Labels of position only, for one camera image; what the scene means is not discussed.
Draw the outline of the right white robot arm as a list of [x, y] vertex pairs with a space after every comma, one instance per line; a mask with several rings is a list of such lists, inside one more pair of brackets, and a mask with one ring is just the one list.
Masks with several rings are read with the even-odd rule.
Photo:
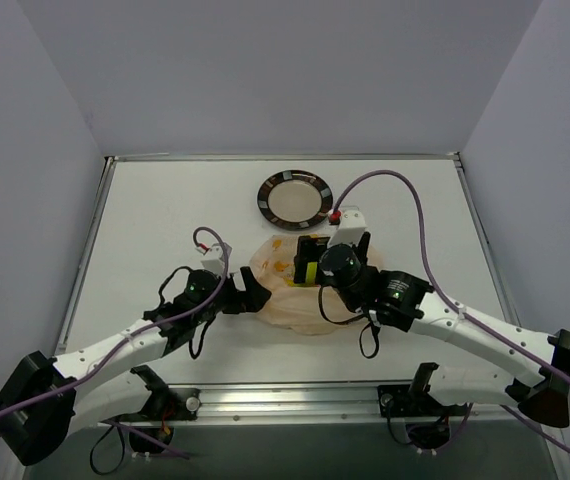
[[503, 404], [539, 424], [570, 424], [570, 331], [536, 332], [507, 324], [448, 298], [426, 280], [369, 264], [370, 235], [356, 245], [302, 236], [294, 256], [296, 283], [333, 289], [364, 321], [375, 343], [391, 327], [443, 341], [491, 364], [491, 369], [448, 369], [421, 364], [409, 388], [420, 412], [463, 403]]

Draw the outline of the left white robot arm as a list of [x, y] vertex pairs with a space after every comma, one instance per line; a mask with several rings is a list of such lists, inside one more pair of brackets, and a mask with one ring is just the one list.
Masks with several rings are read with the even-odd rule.
[[149, 367], [187, 347], [192, 359], [220, 313], [257, 313], [271, 297], [248, 267], [232, 276], [191, 269], [185, 288], [123, 331], [54, 357], [23, 357], [0, 390], [0, 437], [24, 466], [51, 455], [76, 430], [119, 415], [156, 419], [177, 397]]

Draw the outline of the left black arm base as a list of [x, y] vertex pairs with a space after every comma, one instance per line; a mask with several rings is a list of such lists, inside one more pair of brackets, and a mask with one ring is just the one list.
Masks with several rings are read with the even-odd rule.
[[195, 388], [171, 389], [149, 366], [138, 366], [130, 370], [143, 381], [149, 397], [140, 411], [131, 414], [135, 423], [152, 422], [142, 432], [163, 445], [169, 445], [174, 436], [170, 421], [195, 421], [201, 406], [200, 390]]

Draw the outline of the translucent orange plastic bag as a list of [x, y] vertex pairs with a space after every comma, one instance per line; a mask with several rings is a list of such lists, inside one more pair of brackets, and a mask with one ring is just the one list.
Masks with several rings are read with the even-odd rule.
[[319, 287], [293, 283], [297, 236], [273, 235], [253, 254], [249, 267], [256, 280], [271, 292], [271, 298], [255, 314], [272, 327], [289, 329], [300, 335], [326, 335], [346, 328], [334, 325], [321, 316], [318, 307]]

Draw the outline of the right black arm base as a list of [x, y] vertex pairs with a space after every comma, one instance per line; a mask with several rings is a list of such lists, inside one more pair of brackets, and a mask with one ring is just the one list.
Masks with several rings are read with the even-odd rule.
[[436, 457], [466, 426], [472, 403], [444, 405], [430, 395], [429, 381], [439, 365], [422, 363], [409, 383], [377, 387], [380, 416], [388, 434], [401, 447]]

